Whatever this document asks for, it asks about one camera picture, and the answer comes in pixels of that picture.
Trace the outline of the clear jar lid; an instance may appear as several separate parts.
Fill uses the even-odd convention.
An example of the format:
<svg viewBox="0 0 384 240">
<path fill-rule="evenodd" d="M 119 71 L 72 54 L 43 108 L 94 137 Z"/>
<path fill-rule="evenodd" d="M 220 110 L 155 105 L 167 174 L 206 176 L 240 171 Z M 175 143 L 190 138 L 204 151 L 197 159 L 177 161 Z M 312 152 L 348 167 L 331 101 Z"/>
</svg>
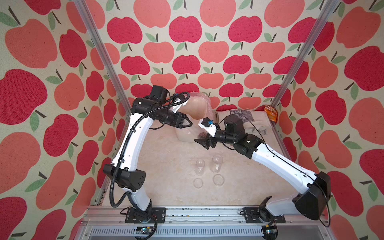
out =
<svg viewBox="0 0 384 240">
<path fill-rule="evenodd" d="M 225 183 L 225 178 L 220 174 L 216 174 L 213 177 L 213 183 L 217 187 L 221 187 Z"/>
<path fill-rule="evenodd" d="M 193 185 L 196 189 L 201 189 L 204 185 L 204 181 L 200 178 L 196 178 L 193 180 Z"/>
</svg>

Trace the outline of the right aluminium frame post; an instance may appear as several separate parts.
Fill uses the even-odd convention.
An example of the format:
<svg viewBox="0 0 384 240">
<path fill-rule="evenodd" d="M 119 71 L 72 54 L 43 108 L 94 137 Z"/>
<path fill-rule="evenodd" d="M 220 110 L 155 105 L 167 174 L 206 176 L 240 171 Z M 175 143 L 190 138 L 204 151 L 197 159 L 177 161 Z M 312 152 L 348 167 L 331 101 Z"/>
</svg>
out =
<svg viewBox="0 0 384 240">
<path fill-rule="evenodd" d="M 297 55 L 295 61 L 293 62 L 292 67 L 290 68 L 288 74 L 284 77 L 281 87 L 279 88 L 276 96 L 272 100 L 271 102 L 272 107 L 275 108 L 280 103 L 281 98 L 283 97 L 284 93 L 288 89 L 288 86 L 290 85 L 290 82 L 294 79 L 296 73 L 298 72 L 305 58 L 314 47 L 315 41 L 318 39 L 329 17 L 333 14 L 333 12 L 335 11 L 335 9 L 337 8 L 340 2 L 341 1 L 331 0 L 325 3 L 324 7 L 320 12 L 319 17 L 317 18 L 314 26 L 309 32 L 309 35 L 306 41 L 303 43 L 303 46 L 299 50 L 299 54 Z"/>
</svg>

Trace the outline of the folded printed tote bag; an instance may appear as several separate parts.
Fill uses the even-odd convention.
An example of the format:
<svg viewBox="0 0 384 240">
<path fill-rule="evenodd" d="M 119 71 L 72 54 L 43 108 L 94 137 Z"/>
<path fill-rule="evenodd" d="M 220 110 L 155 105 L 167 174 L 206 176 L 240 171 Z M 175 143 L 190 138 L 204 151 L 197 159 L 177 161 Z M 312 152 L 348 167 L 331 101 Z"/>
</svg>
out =
<svg viewBox="0 0 384 240">
<path fill-rule="evenodd" d="M 235 115 L 243 121 L 247 134 L 253 134 L 258 137 L 271 136 L 273 134 L 272 125 L 265 112 L 234 109 L 215 113 L 219 122 L 229 115 Z"/>
</svg>

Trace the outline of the left aluminium frame post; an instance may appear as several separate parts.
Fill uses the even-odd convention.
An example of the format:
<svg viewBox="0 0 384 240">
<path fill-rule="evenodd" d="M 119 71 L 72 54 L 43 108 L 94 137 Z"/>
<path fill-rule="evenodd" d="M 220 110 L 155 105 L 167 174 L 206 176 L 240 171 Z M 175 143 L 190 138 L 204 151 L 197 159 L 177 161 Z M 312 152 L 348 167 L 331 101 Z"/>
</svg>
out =
<svg viewBox="0 0 384 240">
<path fill-rule="evenodd" d="M 131 113 L 131 106 L 128 101 L 128 97 L 125 94 L 125 90 L 123 88 L 123 85 L 120 81 L 120 78 L 118 74 L 116 73 L 114 69 L 114 65 L 112 63 L 112 60 L 110 58 L 110 55 L 107 51 L 107 48 L 105 47 L 105 44 L 103 43 L 99 31 L 97 29 L 96 23 L 93 20 L 92 14 L 87 6 L 86 1 L 80 1 L 80 0 L 74 0 L 75 5 L 77 7 L 77 10 L 79 11 L 79 14 L 89 32 L 89 35 L 91 36 L 91 39 L 99 53 L 99 56 L 101 58 L 101 61 L 103 65 L 105 66 L 105 70 L 107 71 L 107 74 L 109 75 L 113 86 L 115 90 L 117 91 L 117 95 L 119 99 L 121 100 L 121 103 L 125 110 L 127 111 L 128 116 Z"/>
</svg>

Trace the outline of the aluminium frame post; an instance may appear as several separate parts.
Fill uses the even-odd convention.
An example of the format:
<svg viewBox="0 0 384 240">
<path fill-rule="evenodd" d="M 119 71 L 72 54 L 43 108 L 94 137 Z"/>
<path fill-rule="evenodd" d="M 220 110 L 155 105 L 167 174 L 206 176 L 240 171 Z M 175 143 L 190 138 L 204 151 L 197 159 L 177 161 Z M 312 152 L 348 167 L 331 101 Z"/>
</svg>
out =
<svg viewBox="0 0 384 240">
<path fill-rule="evenodd" d="M 131 106 L 128 101 L 128 97 L 125 94 L 125 90 L 123 88 L 123 85 L 120 81 L 120 78 L 118 74 L 116 73 L 114 69 L 114 65 L 112 63 L 112 60 L 110 58 L 110 55 L 107 51 L 107 48 L 105 47 L 105 44 L 103 43 L 99 31 L 97 29 L 96 23 L 93 20 L 92 14 L 87 6 L 86 1 L 80 1 L 80 0 L 74 0 L 75 5 L 77 7 L 77 10 L 79 11 L 79 14 L 89 32 L 89 35 L 91 36 L 91 39 L 99 53 L 99 56 L 101 58 L 101 61 L 103 65 L 105 66 L 105 70 L 107 71 L 107 74 L 109 75 L 113 86 L 115 90 L 117 91 L 117 95 L 119 99 L 121 100 L 121 103 L 125 110 L 127 111 L 128 116 L 131 113 Z"/>
<path fill-rule="evenodd" d="M 294 79 L 296 73 L 298 72 L 305 58 L 314 47 L 315 41 L 318 39 L 329 17 L 333 14 L 333 12 L 335 11 L 335 9 L 337 8 L 340 2 L 341 1 L 331 0 L 325 3 L 324 7 L 320 12 L 319 17 L 317 18 L 314 26 L 309 32 L 309 35 L 306 41 L 303 43 L 303 46 L 299 50 L 299 54 L 297 55 L 295 61 L 293 62 L 292 67 L 290 68 L 288 74 L 284 77 L 281 87 L 279 88 L 276 96 L 272 100 L 271 102 L 272 107 L 275 108 L 280 103 L 281 98 L 283 97 L 284 93 L 288 89 L 288 86 L 290 85 L 290 82 Z"/>
</svg>

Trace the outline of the clear tea jar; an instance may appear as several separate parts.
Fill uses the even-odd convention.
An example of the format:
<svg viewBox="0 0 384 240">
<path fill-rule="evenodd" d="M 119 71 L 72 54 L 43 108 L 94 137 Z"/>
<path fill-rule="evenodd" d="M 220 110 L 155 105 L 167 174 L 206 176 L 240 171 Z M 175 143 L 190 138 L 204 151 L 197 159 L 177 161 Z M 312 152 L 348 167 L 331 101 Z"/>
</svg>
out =
<svg viewBox="0 0 384 240">
<path fill-rule="evenodd" d="M 202 131 L 198 135 L 198 138 L 199 139 L 205 139 L 207 137 L 207 135 L 208 135 L 208 132 L 206 130 L 202 129 Z"/>
<path fill-rule="evenodd" d="M 206 163 L 204 160 L 197 160 L 196 168 L 195 168 L 196 175 L 202 176 L 205 172 L 205 166 L 206 166 Z"/>
<path fill-rule="evenodd" d="M 210 162 L 210 170 L 213 173 L 219 173 L 221 171 L 224 159 L 221 155 L 214 155 Z"/>
</svg>

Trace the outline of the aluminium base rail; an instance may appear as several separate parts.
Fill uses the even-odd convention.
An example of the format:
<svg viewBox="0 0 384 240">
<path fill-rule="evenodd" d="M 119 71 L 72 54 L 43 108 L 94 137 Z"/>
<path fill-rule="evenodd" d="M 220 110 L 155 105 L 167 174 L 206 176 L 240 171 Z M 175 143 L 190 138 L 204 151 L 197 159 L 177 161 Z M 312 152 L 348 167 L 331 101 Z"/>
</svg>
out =
<svg viewBox="0 0 384 240">
<path fill-rule="evenodd" d="M 299 215 L 263 223 L 256 206 L 161 206 L 142 223 L 128 207 L 90 207 L 74 240 L 334 240 L 331 229 Z"/>
</svg>

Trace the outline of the orange snack packet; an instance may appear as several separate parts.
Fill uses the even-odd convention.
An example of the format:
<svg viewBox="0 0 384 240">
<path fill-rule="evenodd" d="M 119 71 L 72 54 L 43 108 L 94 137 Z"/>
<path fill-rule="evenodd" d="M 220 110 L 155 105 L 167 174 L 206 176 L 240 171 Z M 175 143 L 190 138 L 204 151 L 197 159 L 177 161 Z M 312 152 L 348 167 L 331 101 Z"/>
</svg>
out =
<svg viewBox="0 0 384 240">
<path fill-rule="evenodd" d="M 264 111 L 266 112 L 268 119 L 271 122 L 276 123 L 278 121 L 278 112 L 275 108 L 273 108 L 272 106 L 265 105 Z"/>
</svg>

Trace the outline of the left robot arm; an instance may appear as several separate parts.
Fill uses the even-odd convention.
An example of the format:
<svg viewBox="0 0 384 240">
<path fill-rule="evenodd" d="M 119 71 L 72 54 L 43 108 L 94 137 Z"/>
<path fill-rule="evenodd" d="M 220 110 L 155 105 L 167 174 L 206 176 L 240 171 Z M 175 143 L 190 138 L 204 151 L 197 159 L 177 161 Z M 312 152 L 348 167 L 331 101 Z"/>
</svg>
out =
<svg viewBox="0 0 384 240">
<path fill-rule="evenodd" d="M 138 170 L 140 151 L 154 121 L 178 129 L 193 125 L 186 114 L 179 112 L 189 98 L 188 92 L 171 96 L 164 87 L 153 86 L 148 96 L 134 100 L 120 149 L 112 163 L 103 167 L 104 174 L 111 180 L 109 200 L 113 208 L 129 199 L 136 212 L 145 219 L 151 217 L 152 201 L 144 190 L 146 173 Z"/>
</svg>

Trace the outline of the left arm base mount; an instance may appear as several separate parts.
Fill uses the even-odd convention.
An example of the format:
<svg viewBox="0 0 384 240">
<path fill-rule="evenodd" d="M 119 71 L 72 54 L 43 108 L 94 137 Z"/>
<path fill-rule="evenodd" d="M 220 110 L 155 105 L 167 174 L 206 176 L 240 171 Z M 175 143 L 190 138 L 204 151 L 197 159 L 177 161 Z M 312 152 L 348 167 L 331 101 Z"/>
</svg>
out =
<svg viewBox="0 0 384 240">
<path fill-rule="evenodd" d="M 126 216 L 125 223 L 127 224 L 164 224 L 166 217 L 166 208 L 152 208 L 151 213 L 145 213 L 128 207 L 121 210 L 120 214 Z"/>
</svg>

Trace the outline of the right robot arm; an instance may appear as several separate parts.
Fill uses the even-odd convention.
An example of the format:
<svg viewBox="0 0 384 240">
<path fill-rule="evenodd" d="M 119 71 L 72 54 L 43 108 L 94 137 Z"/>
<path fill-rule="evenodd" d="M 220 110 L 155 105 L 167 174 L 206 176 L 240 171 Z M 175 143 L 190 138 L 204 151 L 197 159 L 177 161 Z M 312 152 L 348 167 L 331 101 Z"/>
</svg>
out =
<svg viewBox="0 0 384 240">
<path fill-rule="evenodd" d="M 330 176 L 301 167 L 273 150 L 261 137 L 246 133 L 243 121 L 238 116 L 226 116 L 224 130 L 209 118 L 200 120 L 199 126 L 208 135 L 195 142 L 205 149 L 215 148 L 217 143 L 231 144 L 237 153 L 269 168 L 297 190 L 296 195 L 279 200 L 266 197 L 257 213 L 262 222 L 270 223 L 278 216 L 298 214 L 317 221 L 324 211 L 329 210 Z"/>
</svg>

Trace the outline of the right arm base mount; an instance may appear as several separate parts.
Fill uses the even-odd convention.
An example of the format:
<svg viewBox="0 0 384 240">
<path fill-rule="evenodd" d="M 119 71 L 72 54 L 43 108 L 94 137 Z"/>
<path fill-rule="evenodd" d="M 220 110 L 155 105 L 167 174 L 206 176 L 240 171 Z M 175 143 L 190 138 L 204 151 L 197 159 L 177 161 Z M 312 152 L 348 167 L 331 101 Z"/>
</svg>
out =
<svg viewBox="0 0 384 240">
<path fill-rule="evenodd" d="M 245 218 L 247 224 L 271 225 L 274 223 L 277 223 L 277 224 L 286 223 L 286 219 L 284 216 L 274 217 L 264 208 L 259 210 L 259 207 L 243 208 L 239 214 Z"/>
</svg>

